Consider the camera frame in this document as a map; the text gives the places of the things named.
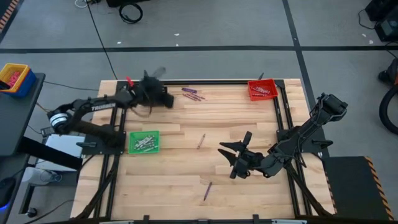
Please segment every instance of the blue bin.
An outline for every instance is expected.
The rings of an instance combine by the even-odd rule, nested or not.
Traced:
[[[25,97],[28,94],[29,90],[32,88],[35,81],[36,75],[32,72],[32,69],[29,69],[29,72],[27,73],[25,80],[22,82],[19,89],[15,93],[4,92],[4,94],[16,97]]]

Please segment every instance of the red object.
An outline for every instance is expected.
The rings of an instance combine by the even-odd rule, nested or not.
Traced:
[[[134,82],[131,80],[130,77],[126,77],[127,82],[129,83],[130,87],[134,85]]]
[[[266,96],[255,96],[254,94],[259,94],[258,91],[252,89],[255,87],[260,87],[264,90],[268,90],[269,94]],[[275,82],[273,79],[248,81],[248,89],[251,101],[269,100],[278,96],[278,91],[276,90]]]
[[[8,81],[8,85],[10,86],[10,88],[12,88],[15,83],[18,81],[19,76],[21,75],[20,72],[14,72],[10,78],[10,80]]]

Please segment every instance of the gray floor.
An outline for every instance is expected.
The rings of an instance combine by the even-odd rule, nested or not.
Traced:
[[[298,39],[302,46],[382,45],[373,30],[358,25],[357,13],[370,0],[289,0]],[[101,47],[87,9],[72,0],[25,0],[0,49],[57,49]],[[105,47],[175,47],[217,45],[292,46],[282,0],[151,0],[140,3],[143,20],[123,23],[117,9],[106,1],[91,7]],[[371,26],[367,15],[364,24]],[[349,104],[347,116],[327,124],[325,134],[335,142],[332,156],[370,156],[394,214],[398,213],[398,136],[382,126],[378,104],[387,86],[377,81],[392,56],[385,51],[303,52],[315,97],[334,93]],[[173,78],[301,78],[294,51],[176,51],[109,53],[119,78],[142,76],[159,66]],[[0,64],[25,63],[46,80],[76,87],[98,88],[100,80],[113,79],[104,53],[0,54]],[[76,91],[45,84],[39,103],[54,109],[76,98],[95,96],[94,91]],[[391,105],[398,108],[398,101]],[[49,126],[45,114],[35,109],[30,125]],[[26,136],[40,140],[31,130]],[[63,201],[74,198],[74,187],[35,192],[32,206],[43,214]],[[66,205],[38,223],[66,220],[72,205]],[[13,208],[11,224],[28,218]]]

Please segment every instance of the black cable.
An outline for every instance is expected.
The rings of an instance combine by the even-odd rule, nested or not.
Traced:
[[[363,28],[367,28],[367,29],[370,29],[370,30],[374,30],[374,28],[376,28],[376,26],[377,26],[377,24],[379,23],[379,21],[376,22],[376,24],[374,25],[374,27],[367,27],[367,26],[365,26],[365,25],[362,25],[360,13],[363,12],[363,11],[365,11],[365,9],[362,9],[362,10],[360,10],[360,11],[358,12],[358,24],[359,24],[361,27],[363,27]]]
[[[32,131],[34,131],[34,132],[36,132],[37,134],[39,134],[39,135],[42,135],[42,133],[40,133],[40,132],[38,132],[38,131],[36,131],[35,129],[33,129],[30,125],[27,125],[27,127],[28,128],[30,128]]]
[[[387,47],[388,45],[390,45],[390,44],[392,44],[392,43],[398,44],[398,42],[396,42],[396,41],[391,41],[391,42],[386,43],[385,46]],[[389,51],[389,50],[387,50],[387,49],[386,49],[386,51],[387,51],[389,54],[391,54],[394,58],[397,58],[397,56],[394,55],[391,51]]]
[[[81,165],[80,170],[81,170],[81,169],[83,168],[83,166],[85,166],[86,163],[87,163],[88,161],[90,161],[94,156],[95,156],[95,155],[91,155],[91,156]]]
[[[53,83],[53,82],[48,82],[48,81],[44,81],[45,83],[51,84],[51,85],[58,85],[58,86],[63,86],[66,88],[72,88],[75,90],[90,90],[90,91],[98,91],[97,89],[91,89],[91,88],[77,88],[77,87],[72,87],[72,86],[67,86],[67,85],[63,85],[63,84],[59,84],[59,83]]]
[[[40,217],[37,217],[37,218],[35,218],[34,220],[29,221],[29,222],[24,223],[24,224],[31,224],[31,223],[33,223],[33,222],[36,222],[37,220],[40,220],[40,219],[46,217],[47,215],[50,215],[51,213],[53,213],[54,211],[56,211],[56,209],[58,209],[58,208],[61,207],[62,205],[65,205],[66,203],[72,202],[72,201],[74,201],[74,200],[67,200],[67,201],[64,201],[63,203],[61,203],[61,204],[58,205],[57,207],[53,208],[51,211],[47,212],[46,214],[44,214],[44,215],[42,215],[42,216],[40,216]]]
[[[19,174],[21,171],[23,171],[25,169],[25,167],[24,168],[22,168],[22,169],[20,169],[18,172],[16,172],[14,175],[12,175],[12,176],[10,176],[10,177],[15,177],[17,174]]]
[[[101,42],[102,49],[103,49],[104,52],[105,52],[106,58],[108,59],[108,62],[109,62],[109,66],[111,67],[111,70],[112,70],[112,72],[113,72],[113,76],[114,76],[114,78],[115,78],[116,80],[118,80],[118,77],[116,76],[116,73],[115,73],[114,70],[113,70],[113,66],[112,66],[112,63],[111,63],[111,59],[109,59],[108,53],[106,52],[106,49],[105,49],[105,47],[104,47],[104,43],[102,43],[102,39],[101,39],[100,33],[98,32],[97,25],[95,24],[94,17],[93,17],[93,13],[91,13],[91,9],[90,9],[90,3],[87,3],[87,8],[88,8],[88,11],[90,12],[91,20],[93,21],[94,28],[95,28],[95,31],[97,32],[99,41]]]
[[[122,10],[126,6],[133,6],[136,9],[138,9],[138,11],[139,11],[138,19],[130,19],[127,15],[122,13]],[[139,22],[142,19],[142,13],[143,13],[143,11],[142,11],[141,7],[139,5],[137,5],[136,3],[134,3],[134,2],[124,2],[119,8],[119,16],[120,16],[120,18],[122,18],[123,22],[125,22],[127,24],[135,24],[135,23]]]
[[[379,107],[379,116],[381,123],[392,133],[398,134],[398,127],[391,122],[388,117],[388,106],[391,99],[398,93],[398,85],[394,85],[383,97]]]

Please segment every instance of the wooden table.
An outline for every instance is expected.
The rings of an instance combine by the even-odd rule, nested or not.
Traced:
[[[286,79],[285,85],[294,125],[300,125],[309,118],[301,82]],[[206,100],[192,101],[182,96],[181,87],[198,90]],[[116,81],[102,81],[99,95],[112,95],[115,89]],[[219,142],[242,140],[246,131],[251,131],[249,148],[267,154],[277,142],[273,101],[250,101],[246,85],[174,85],[169,92],[175,96],[173,109],[154,108],[150,118],[127,113],[127,132],[160,131],[160,152],[129,155],[126,141],[112,220],[142,220],[144,215],[150,215],[151,220],[252,219],[253,214],[261,219],[293,218],[285,170],[270,179],[257,172],[245,180],[230,179],[231,167],[217,151]],[[148,112],[148,108],[137,110]],[[108,124],[110,116],[111,110],[96,112],[93,123]],[[283,109],[282,117],[287,127]],[[202,147],[197,149],[205,133]],[[322,162],[312,154],[303,156],[308,166],[304,169],[308,188],[326,210],[334,213]],[[71,217],[78,215],[96,192],[102,161],[103,156],[95,156],[81,171]],[[213,186],[203,201],[210,182]],[[302,196],[296,188],[303,213]],[[105,193],[102,215],[107,198]]]

